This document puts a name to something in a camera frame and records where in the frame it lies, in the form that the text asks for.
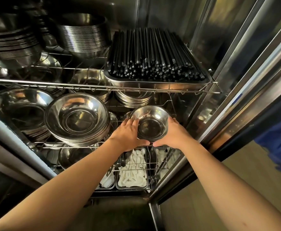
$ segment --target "hand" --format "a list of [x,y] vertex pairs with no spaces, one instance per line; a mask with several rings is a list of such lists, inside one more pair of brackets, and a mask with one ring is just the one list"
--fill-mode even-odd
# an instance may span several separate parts
[[139,140],[137,138],[137,128],[139,119],[126,119],[121,125],[112,133],[109,140],[117,141],[122,146],[123,151],[130,151],[135,147],[141,145],[149,145],[148,140]]
[[153,143],[154,147],[161,145],[167,145],[172,148],[177,148],[181,150],[183,143],[187,141],[195,141],[186,129],[179,124],[176,118],[168,118],[168,132],[167,134],[158,141]]

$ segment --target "person's right arm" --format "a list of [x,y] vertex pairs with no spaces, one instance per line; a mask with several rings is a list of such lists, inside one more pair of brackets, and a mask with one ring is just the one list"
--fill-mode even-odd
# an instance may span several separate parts
[[167,135],[153,143],[180,149],[225,226],[232,231],[281,231],[281,213],[169,118]]

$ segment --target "person's left hand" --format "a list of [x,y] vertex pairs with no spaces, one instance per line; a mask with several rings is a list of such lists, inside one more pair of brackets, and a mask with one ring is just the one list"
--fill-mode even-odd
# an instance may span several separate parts
[[130,151],[141,145],[149,145],[148,140],[139,140],[137,138],[137,128],[139,119],[126,119],[121,125],[112,133],[109,140],[117,141],[123,148],[123,151]]

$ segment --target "person's right hand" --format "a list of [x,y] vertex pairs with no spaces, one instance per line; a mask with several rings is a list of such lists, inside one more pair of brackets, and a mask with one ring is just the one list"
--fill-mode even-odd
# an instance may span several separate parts
[[183,143],[186,141],[195,141],[186,129],[179,124],[176,118],[168,118],[168,132],[167,134],[158,141],[153,143],[154,147],[161,145],[167,145],[172,148],[177,148],[181,150]]

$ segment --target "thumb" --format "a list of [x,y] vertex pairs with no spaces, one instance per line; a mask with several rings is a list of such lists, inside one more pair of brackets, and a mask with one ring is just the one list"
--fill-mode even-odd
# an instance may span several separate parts
[[138,140],[138,145],[139,146],[150,145],[150,141],[148,141],[148,140]]
[[155,141],[152,145],[154,147],[159,147],[159,146],[164,145],[164,138],[161,138],[160,140]]

